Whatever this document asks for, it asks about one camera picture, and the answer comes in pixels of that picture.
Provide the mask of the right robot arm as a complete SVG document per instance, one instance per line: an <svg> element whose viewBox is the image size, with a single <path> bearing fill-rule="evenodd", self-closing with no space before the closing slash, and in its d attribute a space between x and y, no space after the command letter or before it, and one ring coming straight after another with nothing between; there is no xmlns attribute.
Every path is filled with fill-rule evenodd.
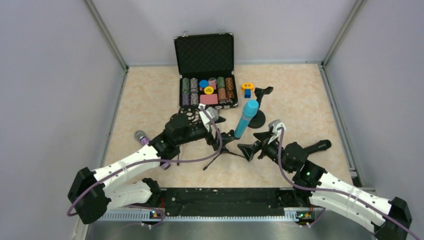
<svg viewBox="0 0 424 240"><path fill-rule="evenodd" d="M269 132L254 136L257 140L253 144L237 147L248 161L260 153L260 159L267 157L278 165L284 178L292 173L289 183L301 206L313 205L335 212L361 225L378 240L405 240L414 235L410 230L412 215L405 200L366 192L308 159L313 153L329 149L332 146L329 140L320 140L308 147L297 142L283 147Z"/></svg>

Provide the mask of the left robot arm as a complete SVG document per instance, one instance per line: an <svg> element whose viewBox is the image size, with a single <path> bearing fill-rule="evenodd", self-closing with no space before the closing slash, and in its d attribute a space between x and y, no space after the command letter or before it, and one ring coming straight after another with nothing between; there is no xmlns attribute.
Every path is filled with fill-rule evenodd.
<svg viewBox="0 0 424 240"><path fill-rule="evenodd" d="M216 156L224 147L217 125L225 121L213 108L200 111L195 123L191 123L187 115L176 113L159 135L136 152L104 167L80 169L67 194L71 203L67 215L78 216L88 225L108 210L147 203L159 190L157 182L150 178L130 185L126 182L147 170L173 163L180 146L187 143L205 139L208 145L215 147L212 155Z"/></svg>

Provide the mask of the black tripod stand with clip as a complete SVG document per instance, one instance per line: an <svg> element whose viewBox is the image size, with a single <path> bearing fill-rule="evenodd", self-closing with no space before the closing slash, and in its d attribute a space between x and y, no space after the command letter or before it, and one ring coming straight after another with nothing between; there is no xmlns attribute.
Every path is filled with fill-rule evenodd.
<svg viewBox="0 0 424 240"><path fill-rule="evenodd" d="M218 154L202 169L203 171L206 171L208 168L209 168L209 166L220 156L220 155L223 155L223 154L230 154L230 155L233 155L233 156L237 156L237 157L241 157L241 158L245 158L243 155L241 155L241 154L238 154L238 153L235 153L235 152L232 152L232 151L230 151L226 146L224 147L224 148L219 148L219 149L213 149L214 151L216 151L216 152L218 152Z"/></svg>

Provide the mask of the blue microphone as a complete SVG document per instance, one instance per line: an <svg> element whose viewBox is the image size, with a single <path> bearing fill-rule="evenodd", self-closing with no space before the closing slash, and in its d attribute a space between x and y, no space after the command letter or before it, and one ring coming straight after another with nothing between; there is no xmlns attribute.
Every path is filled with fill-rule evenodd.
<svg viewBox="0 0 424 240"><path fill-rule="evenodd" d="M254 100L248 100L242 108L240 120L237 123L237 126L234 130L234 137L240 139L248 127L249 123L253 117L257 114L259 110L259 103Z"/></svg>

